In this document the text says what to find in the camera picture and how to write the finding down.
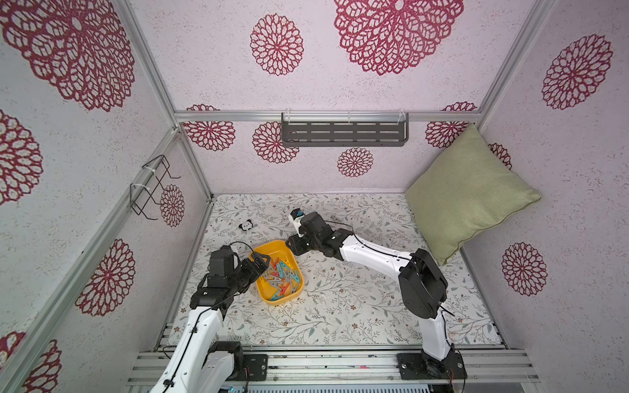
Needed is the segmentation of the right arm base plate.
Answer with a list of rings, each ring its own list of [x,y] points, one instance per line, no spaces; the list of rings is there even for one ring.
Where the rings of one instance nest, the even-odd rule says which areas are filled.
[[[423,351],[398,353],[397,365],[402,380],[464,380],[468,377],[463,357],[451,350],[444,360],[435,360]]]

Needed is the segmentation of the red clothespin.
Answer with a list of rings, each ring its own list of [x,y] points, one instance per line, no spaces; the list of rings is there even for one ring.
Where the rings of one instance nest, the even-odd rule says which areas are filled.
[[[287,282],[281,283],[277,287],[276,292],[271,297],[271,301],[283,300],[287,296],[290,296],[291,294],[293,294],[293,289],[294,289],[293,281],[287,281]]]

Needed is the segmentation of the teal clothespin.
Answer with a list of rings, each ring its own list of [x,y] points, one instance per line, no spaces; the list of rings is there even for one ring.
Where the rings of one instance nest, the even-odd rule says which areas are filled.
[[[300,283],[301,279],[299,273],[296,270],[292,269],[289,265],[284,263],[283,261],[278,262],[276,265],[278,275],[284,281],[295,281],[296,283]]]

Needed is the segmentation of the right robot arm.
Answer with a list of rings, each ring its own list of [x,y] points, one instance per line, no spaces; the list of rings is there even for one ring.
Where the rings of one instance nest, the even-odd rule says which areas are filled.
[[[306,214],[297,208],[289,217],[296,234],[286,240],[286,246],[294,255],[320,252],[393,278],[399,284],[404,306],[419,318],[424,355],[435,361],[450,355],[452,343],[442,309],[448,283],[428,251],[401,252],[380,246],[357,235],[348,224],[333,229],[316,212]]]

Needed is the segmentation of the grey wall shelf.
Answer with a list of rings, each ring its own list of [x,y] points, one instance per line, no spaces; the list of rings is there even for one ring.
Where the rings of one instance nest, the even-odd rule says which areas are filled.
[[[280,137],[285,147],[403,147],[409,140],[408,114],[382,121],[293,120],[283,113]]]

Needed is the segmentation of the green pillow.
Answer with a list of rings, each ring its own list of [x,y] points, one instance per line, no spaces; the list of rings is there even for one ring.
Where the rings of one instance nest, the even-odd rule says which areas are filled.
[[[406,190],[416,226],[445,265],[465,242],[540,201],[469,125]]]

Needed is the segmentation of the black white plush toy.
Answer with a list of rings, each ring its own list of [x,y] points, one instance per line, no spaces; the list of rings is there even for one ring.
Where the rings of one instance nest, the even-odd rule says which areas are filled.
[[[250,219],[242,222],[241,224],[239,224],[239,229],[241,229],[244,232],[247,232],[249,230],[251,230],[253,228],[254,224],[252,223],[252,221]]]

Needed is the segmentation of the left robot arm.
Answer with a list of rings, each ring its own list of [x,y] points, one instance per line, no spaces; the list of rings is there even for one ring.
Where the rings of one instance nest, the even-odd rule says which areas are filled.
[[[240,259],[230,245],[211,252],[208,272],[191,296],[183,336],[153,392],[221,392],[242,370],[237,342],[214,344],[234,298],[270,267],[268,255],[251,251]]]

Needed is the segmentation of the floral table mat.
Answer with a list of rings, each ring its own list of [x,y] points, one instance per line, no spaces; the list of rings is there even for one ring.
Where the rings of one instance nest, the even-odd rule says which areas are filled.
[[[335,228],[352,226],[364,239],[399,251],[425,248],[401,194],[225,194],[215,200],[168,342],[178,343],[191,295],[207,271],[211,252],[232,244],[241,255],[251,247],[293,234],[293,209],[315,211]],[[239,224],[250,219],[247,232]],[[397,281],[364,266],[310,252],[297,259],[306,280],[296,300],[270,306],[256,288],[234,299],[217,337],[249,346],[419,345],[419,320],[403,305]],[[457,345],[499,345],[501,336],[465,261],[443,268],[449,283],[447,332]]]

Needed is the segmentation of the yellow plastic storage box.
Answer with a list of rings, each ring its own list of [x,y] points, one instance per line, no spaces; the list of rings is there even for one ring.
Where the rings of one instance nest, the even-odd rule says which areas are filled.
[[[301,295],[306,280],[295,255],[285,242],[281,240],[268,242],[256,247],[254,251],[270,257],[268,269],[256,281],[262,300],[270,306],[279,306],[296,300]]]

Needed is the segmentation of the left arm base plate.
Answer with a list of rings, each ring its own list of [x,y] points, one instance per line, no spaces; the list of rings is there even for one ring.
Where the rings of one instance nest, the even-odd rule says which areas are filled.
[[[263,382],[267,379],[269,357],[266,354],[235,355],[234,371],[227,382]]]

